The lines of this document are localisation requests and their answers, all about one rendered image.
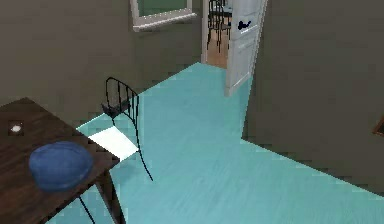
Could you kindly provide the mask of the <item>brown framed picture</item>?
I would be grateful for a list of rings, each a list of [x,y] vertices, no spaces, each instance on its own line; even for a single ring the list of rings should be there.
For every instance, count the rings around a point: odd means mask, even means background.
[[[381,117],[380,121],[374,127],[373,134],[384,137],[384,115]]]

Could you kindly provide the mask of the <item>white room door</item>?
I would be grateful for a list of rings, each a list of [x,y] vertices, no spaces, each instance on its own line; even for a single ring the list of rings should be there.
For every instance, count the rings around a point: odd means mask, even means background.
[[[231,96],[254,72],[268,0],[233,0],[225,95]],[[238,30],[239,21],[249,27]]]

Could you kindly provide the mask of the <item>blue bowl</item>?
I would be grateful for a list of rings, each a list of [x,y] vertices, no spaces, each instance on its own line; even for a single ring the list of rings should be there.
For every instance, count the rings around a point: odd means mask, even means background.
[[[91,154],[71,141],[43,145],[29,157],[29,170],[34,181],[47,192],[73,189],[88,177],[92,167]]]

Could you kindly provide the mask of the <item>dark wooden table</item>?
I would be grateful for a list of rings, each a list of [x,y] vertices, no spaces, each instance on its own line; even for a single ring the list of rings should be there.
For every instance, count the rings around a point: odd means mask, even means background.
[[[15,125],[21,126],[17,133],[11,131]],[[29,157],[37,147],[56,141],[73,141],[85,147],[94,165],[74,189],[48,193],[36,186]],[[29,98],[1,106],[0,224],[44,224],[118,163],[111,153]]]

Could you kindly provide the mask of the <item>white framed window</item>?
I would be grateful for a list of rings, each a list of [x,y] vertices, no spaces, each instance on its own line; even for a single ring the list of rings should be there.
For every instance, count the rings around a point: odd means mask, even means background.
[[[143,32],[195,18],[193,0],[130,0],[133,30]]]

